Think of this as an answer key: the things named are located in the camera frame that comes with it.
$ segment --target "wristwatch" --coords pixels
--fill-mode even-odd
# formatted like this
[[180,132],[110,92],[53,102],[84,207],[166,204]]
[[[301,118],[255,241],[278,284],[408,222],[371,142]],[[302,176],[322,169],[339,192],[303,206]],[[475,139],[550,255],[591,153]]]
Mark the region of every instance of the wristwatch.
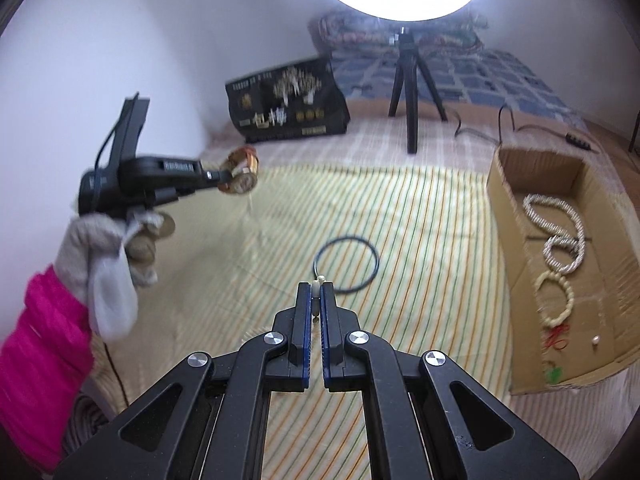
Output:
[[219,184],[223,193],[242,195],[249,193],[258,184],[258,157],[253,146],[241,146],[232,152],[220,165],[220,170],[231,171],[233,179],[228,184]]

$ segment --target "black package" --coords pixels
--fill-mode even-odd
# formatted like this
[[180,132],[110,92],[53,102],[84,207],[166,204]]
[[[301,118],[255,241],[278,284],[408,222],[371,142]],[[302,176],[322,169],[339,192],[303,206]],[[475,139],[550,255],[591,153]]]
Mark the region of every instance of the black package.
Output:
[[343,134],[350,116],[328,57],[263,70],[225,85],[246,142]]

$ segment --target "magenta jacket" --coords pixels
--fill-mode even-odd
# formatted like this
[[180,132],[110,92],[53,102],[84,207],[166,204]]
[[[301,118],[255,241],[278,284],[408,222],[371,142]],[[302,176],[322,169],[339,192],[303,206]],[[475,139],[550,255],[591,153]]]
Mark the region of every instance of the magenta jacket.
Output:
[[0,424],[29,460],[52,472],[74,399],[94,365],[89,313],[52,267],[31,279],[24,304],[0,349]]

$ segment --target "red string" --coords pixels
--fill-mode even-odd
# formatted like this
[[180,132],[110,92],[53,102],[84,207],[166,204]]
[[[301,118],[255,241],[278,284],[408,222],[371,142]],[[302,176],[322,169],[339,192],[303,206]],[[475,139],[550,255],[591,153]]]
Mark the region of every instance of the red string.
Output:
[[564,350],[569,344],[567,339],[563,339],[561,336],[569,332],[569,325],[561,323],[555,328],[549,331],[549,335],[545,341],[545,350],[553,347],[556,350]]

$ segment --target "yellow striped fabric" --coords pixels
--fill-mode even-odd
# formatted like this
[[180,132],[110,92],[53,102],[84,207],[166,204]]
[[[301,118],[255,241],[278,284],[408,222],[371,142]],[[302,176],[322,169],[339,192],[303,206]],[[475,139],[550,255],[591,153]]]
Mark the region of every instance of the yellow striped fabric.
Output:
[[[329,239],[355,234],[380,252],[365,290],[339,296],[364,330],[396,349],[437,348],[506,399],[510,322],[504,260],[485,176],[445,168],[287,166],[265,170],[249,197],[201,193],[166,211],[177,231],[159,244],[157,286],[140,295],[132,335],[110,348],[130,399],[191,351],[238,349],[293,305],[296,285]],[[319,270],[336,286],[371,270],[356,244],[328,251]],[[304,394],[274,394],[264,479],[370,478],[362,402],[322,385],[319,327]],[[122,396],[96,347],[95,378]]]

